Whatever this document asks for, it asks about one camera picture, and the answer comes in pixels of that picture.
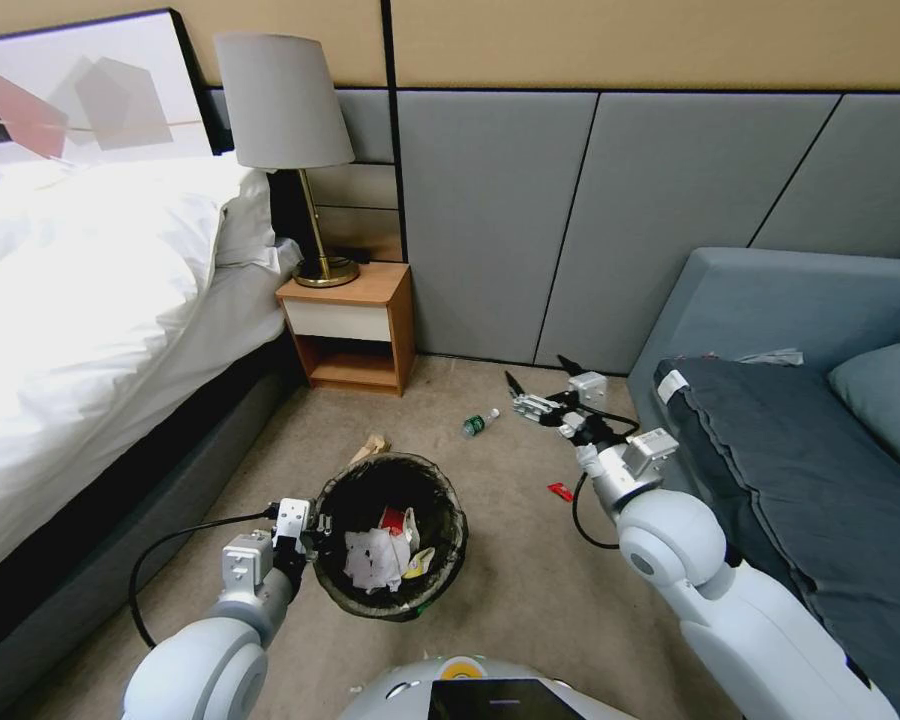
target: beige carpet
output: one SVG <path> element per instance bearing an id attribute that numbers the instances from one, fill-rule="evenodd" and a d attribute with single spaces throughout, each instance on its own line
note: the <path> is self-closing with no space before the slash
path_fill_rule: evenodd
<path id="1" fill-rule="evenodd" d="M 573 449 L 554 430 L 509 410 L 504 367 L 420 358 L 403 398 L 299 390 L 271 420 L 209 513 L 253 512 L 283 496 L 314 496 L 370 432 L 423 455 L 453 483 L 470 524 L 467 559 L 453 586 L 411 623 L 359 619 L 340 610 L 312 570 L 270 648 L 270 674 L 252 717 L 336 717 L 389 666 L 480 653 L 535 667 L 643 720 L 739 718 L 684 645 L 666 604 L 615 551 L 587 545 L 570 506 L 549 483 L 573 486 Z M 540 393 L 564 389 L 556 371 L 510 368 Z M 633 413 L 622 380 L 608 409 Z M 503 413 L 476 438 L 468 415 Z M 612 538 L 592 491 L 582 521 Z M 220 590 L 220 548 L 231 526 L 196 535 L 141 594 L 160 639 L 200 617 Z M 129 612 L 118 612 L 8 713 L 11 718 L 119 717 L 124 687 L 144 656 Z"/>

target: gray sofa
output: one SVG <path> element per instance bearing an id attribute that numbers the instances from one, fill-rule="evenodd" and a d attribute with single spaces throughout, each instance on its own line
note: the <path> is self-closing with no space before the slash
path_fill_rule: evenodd
<path id="1" fill-rule="evenodd" d="M 628 384 L 642 425 L 681 442 L 667 485 L 702 497 L 900 713 L 900 461 L 826 379 L 898 342 L 900 260 L 703 248 Z M 728 362 L 783 348 L 805 365 Z M 665 403 L 673 370 L 689 385 Z"/>

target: lamp stand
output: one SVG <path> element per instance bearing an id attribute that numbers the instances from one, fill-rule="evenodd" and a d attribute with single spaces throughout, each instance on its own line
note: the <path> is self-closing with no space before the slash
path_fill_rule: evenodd
<path id="1" fill-rule="evenodd" d="M 360 266 L 345 257 L 327 257 L 320 239 L 320 227 L 317 224 L 317 209 L 313 205 L 310 193 L 310 181 L 307 171 L 300 169 L 300 184 L 303 185 L 303 196 L 307 200 L 307 213 L 310 215 L 310 227 L 317 243 L 317 257 L 304 258 L 303 262 L 293 270 L 293 279 L 306 287 L 336 287 L 355 280 L 360 275 Z"/>

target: beige wall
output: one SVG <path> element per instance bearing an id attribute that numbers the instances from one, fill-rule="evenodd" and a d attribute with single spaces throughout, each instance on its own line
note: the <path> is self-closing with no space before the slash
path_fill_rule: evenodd
<path id="1" fill-rule="evenodd" d="M 323 43 L 338 85 L 387 84 L 377 0 L 0 0 L 0 33 L 174 7 L 207 81 L 220 83 L 213 34 L 264 30 Z"/>
<path id="2" fill-rule="evenodd" d="M 900 0 L 392 0 L 397 81 L 900 88 Z"/>
<path id="3" fill-rule="evenodd" d="M 0 0 L 0 33 L 166 0 Z M 320 40 L 338 85 L 386 85 L 379 0 L 174 0 L 213 34 Z M 900 0 L 392 0 L 402 86 L 900 89 Z"/>

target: table lamp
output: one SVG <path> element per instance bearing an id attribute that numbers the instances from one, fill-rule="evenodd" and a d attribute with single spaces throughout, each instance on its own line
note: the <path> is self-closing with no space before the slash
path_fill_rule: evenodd
<path id="1" fill-rule="evenodd" d="M 350 282 L 360 266 L 327 257 L 307 180 L 307 168 L 354 159 L 323 47 L 307 38 L 266 33 L 223 33 L 214 42 L 237 162 L 300 174 L 317 257 L 300 263 L 293 278 L 308 287 Z"/>

